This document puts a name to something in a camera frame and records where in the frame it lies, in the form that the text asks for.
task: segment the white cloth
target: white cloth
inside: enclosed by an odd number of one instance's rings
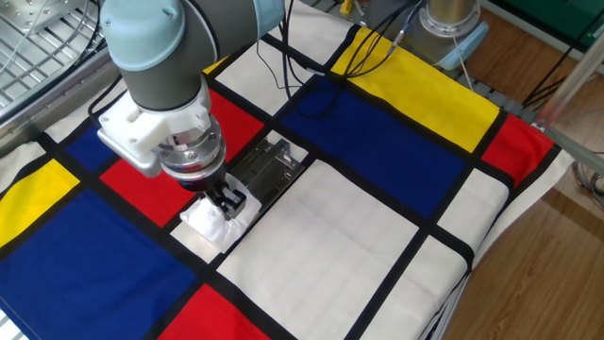
[[[180,214],[182,222],[199,232],[223,253],[243,236],[262,207],[236,178],[227,174],[226,182],[231,188],[239,190],[247,197],[245,207],[236,218],[226,221],[220,208],[213,205],[206,197],[197,200],[186,212]]]

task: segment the blue square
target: blue square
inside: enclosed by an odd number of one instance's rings
[[[297,105],[300,111],[320,114],[338,92],[327,80],[317,88]],[[388,112],[345,90],[324,116],[305,118],[294,110],[283,124],[424,217],[430,216],[465,166]]]
[[[0,307],[32,339],[140,339],[193,280],[85,191],[0,262]]]
[[[65,150],[90,171],[96,170],[114,155],[113,151],[98,139],[96,127],[89,127]]]

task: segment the metal wire rack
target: metal wire rack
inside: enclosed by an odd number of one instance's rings
[[[19,46],[0,74],[0,121],[12,106],[36,95],[46,83],[65,72],[86,52],[91,40],[92,48],[100,43],[102,34],[92,36],[97,16],[97,5],[89,0],[39,33],[26,36],[21,46],[25,33],[0,17],[0,68]]]

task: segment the silver metal bracket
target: silver metal bracket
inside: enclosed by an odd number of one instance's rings
[[[271,144],[262,140],[229,173],[262,203],[262,213],[287,190],[302,170],[304,165],[291,157],[288,142],[280,140]]]

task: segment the green panel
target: green panel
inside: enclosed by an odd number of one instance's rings
[[[604,19],[599,18],[587,34],[581,33],[604,9],[604,0],[491,0],[494,3],[504,3],[506,8],[513,8],[526,14],[531,24],[540,24],[548,28],[548,33],[562,36],[566,41],[578,43],[583,47],[590,46],[595,38],[593,33],[602,25]]]

